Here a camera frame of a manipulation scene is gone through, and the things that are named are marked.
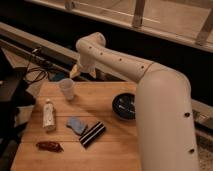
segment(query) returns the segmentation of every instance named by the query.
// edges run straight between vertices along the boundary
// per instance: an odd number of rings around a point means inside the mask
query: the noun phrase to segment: bottle
[[[43,128],[46,132],[54,131],[56,128],[54,106],[50,99],[46,99],[43,107]]]

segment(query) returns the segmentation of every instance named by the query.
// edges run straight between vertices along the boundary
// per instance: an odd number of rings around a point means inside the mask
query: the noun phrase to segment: white cup
[[[71,78],[65,78],[59,81],[59,88],[67,100],[74,97],[74,81]]]

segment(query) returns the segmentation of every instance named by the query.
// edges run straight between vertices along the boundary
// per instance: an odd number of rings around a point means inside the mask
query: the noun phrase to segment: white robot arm
[[[137,83],[135,110],[142,171],[198,171],[190,83],[180,72],[153,61],[105,48],[94,33],[79,39],[79,72],[95,61]]]

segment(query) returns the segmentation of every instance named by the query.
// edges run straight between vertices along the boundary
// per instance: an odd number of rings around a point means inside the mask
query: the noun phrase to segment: wooden tabletop
[[[139,149],[135,121],[119,120],[112,111],[112,100],[120,93],[135,92],[129,82],[76,82],[75,97],[68,102],[57,83],[45,82],[15,156],[12,171],[139,171]],[[42,108],[50,98],[56,109],[56,131],[42,128]],[[87,149],[79,136],[66,127],[68,117],[77,116],[91,127],[97,121],[106,132]],[[64,151],[39,151],[38,141],[58,141]]]

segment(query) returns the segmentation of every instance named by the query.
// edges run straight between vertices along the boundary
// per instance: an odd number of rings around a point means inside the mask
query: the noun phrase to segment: blue sponge
[[[67,127],[71,128],[77,135],[82,135],[88,125],[80,121],[77,117],[71,116],[68,119]]]

